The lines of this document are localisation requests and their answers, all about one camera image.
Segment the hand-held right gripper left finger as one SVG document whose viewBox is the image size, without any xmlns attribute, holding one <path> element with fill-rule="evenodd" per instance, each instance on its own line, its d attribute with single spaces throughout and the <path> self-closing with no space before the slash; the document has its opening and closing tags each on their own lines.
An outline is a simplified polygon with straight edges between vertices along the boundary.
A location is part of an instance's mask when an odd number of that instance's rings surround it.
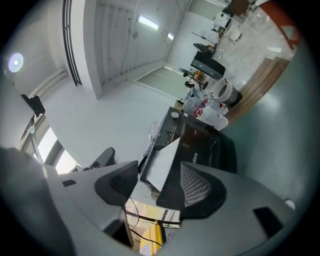
<svg viewBox="0 0 320 256">
<path fill-rule="evenodd" d="M 125 204 L 138 183 L 138 162 L 58 174 L 43 167 L 55 209 L 75 256 L 135 256 Z"/>
</svg>

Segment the black wall-mounted device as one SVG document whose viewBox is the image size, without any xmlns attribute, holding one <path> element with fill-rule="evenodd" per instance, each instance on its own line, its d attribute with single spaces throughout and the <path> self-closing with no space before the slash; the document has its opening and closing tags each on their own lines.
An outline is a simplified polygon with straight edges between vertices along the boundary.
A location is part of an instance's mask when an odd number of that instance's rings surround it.
<svg viewBox="0 0 320 256">
<path fill-rule="evenodd" d="M 24 101 L 31 107 L 36 117 L 42 116 L 45 114 L 46 110 L 39 98 L 39 96 L 34 95 L 31 98 L 26 96 L 25 94 L 20 95 Z"/>
</svg>

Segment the black balcony railing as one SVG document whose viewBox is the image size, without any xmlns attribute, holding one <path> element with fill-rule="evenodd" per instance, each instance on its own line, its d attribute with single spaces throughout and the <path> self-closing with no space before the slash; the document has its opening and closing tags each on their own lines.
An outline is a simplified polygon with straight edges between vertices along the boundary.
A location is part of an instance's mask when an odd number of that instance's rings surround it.
<svg viewBox="0 0 320 256">
<path fill-rule="evenodd" d="M 67 64 L 70 70 L 71 78 L 75 86 L 81 86 L 82 82 L 78 73 L 77 65 L 75 62 L 72 37 L 71 37 L 71 7 L 72 0 L 62 1 L 62 36 L 63 44 L 66 55 Z"/>
</svg>

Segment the round ceiling light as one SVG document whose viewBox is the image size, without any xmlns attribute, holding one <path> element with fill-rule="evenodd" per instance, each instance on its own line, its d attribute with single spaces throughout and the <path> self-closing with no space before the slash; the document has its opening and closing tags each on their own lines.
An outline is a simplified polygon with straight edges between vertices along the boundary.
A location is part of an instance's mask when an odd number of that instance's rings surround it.
<svg viewBox="0 0 320 256">
<path fill-rule="evenodd" d="M 8 69 L 12 73 L 17 73 L 23 66 L 24 58 L 19 52 L 14 53 L 8 61 Z"/>
</svg>

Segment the bin with white ribbed liner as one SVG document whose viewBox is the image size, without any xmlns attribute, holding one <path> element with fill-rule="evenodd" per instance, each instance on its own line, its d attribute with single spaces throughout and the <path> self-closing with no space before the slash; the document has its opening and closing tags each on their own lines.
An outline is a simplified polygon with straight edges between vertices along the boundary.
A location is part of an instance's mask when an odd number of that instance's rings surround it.
<svg viewBox="0 0 320 256">
<path fill-rule="evenodd" d="M 232 107 L 243 98 L 243 95 L 225 78 L 221 78 L 214 85 L 212 97 L 219 102 Z"/>
</svg>

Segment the large window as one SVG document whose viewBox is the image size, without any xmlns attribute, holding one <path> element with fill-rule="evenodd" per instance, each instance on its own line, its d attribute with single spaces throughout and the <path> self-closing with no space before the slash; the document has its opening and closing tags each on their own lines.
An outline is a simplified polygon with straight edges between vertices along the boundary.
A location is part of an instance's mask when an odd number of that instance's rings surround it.
<svg viewBox="0 0 320 256">
<path fill-rule="evenodd" d="M 78 172 L 82 168 L 58 140 L 44 115 L 29 121 L 18 148 L 40 164 L 53 166 L 59 175 Z"/>
</svg>

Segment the red wooden chair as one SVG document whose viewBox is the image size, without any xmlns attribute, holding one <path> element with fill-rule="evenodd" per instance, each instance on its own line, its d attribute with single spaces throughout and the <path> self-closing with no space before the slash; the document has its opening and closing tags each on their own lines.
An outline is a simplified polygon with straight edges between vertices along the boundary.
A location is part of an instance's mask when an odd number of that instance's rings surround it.
<svg viewBox="0 0 320 256">
<path fill-rule="evenodd" d="M 300 45 L 301 30 L 293 19 L 285 12 L 276 0 L 268 0 L 259 7 L 270 17 L 280 33 L 283 35 L 291 50 L 296 50 Z"/>
</svg>

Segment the yellow plastic box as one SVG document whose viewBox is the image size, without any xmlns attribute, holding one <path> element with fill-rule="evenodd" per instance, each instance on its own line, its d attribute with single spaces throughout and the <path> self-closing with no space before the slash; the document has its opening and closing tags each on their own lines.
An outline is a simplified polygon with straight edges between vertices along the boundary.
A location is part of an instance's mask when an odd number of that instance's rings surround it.
<svg viewBox="0 0 320 256">
<path fill-rule="evenodd" d="M 143 256 L 154 256 L 166 242 L 165 228 L 161 222 L 155 221 L 140 236 L 139 253 Z"/>
</svg>

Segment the wooden slatted platform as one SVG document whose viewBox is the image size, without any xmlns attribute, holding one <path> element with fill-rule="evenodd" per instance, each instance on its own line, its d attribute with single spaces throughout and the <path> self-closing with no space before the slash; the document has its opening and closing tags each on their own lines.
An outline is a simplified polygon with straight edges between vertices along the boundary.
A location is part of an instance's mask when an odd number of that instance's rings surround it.
<svg viewBox="0 0 320 256">
<path fill-rule="evenodd" d="M 229 108 L 226 118 L 231 124 L 250 110 L 275 84 L 285 71 L 290 61 L 276 57 L 264 58 L 248 82 L 239 91 L 241 100 Z"/>
</svg>

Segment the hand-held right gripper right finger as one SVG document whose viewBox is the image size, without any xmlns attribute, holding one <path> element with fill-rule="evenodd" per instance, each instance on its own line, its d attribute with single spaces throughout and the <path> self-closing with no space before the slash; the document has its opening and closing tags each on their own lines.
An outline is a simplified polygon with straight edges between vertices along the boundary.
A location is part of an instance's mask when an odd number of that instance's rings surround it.
<svg viewBox="0 0 320 256">
<path fill-rule="evenodd" d="M 258 181 L 182 162 L 180 228 L 156 256 L 245 256 L 266 245 L 295 212 Z"/>
</svg>

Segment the clear plastic storage box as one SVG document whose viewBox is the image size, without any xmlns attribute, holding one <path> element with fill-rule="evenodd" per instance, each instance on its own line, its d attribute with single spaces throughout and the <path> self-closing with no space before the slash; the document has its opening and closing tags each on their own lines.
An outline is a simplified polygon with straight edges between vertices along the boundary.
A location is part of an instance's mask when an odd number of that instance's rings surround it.
<svg viewBox="0 0 320 256">
<path fill-rule="evenodd" d="M 205 94 L 201 90 L 192 88 L 183 100 L 183 110 L 185 112 L 194 112 L 204 100 Z"/>
</svg>

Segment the black cabinet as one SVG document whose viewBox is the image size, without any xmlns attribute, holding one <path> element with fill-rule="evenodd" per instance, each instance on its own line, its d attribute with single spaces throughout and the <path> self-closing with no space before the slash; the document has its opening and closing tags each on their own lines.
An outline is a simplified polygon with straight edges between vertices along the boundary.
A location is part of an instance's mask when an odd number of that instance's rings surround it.
<svg viewBox="0 0 320 256">
<path fill-rule="evenodd" d="M 226 71 L 223 65 L 200 51 L 196 53 L 190 65 L 216 80 L 223 78 Z"/>
</svg>

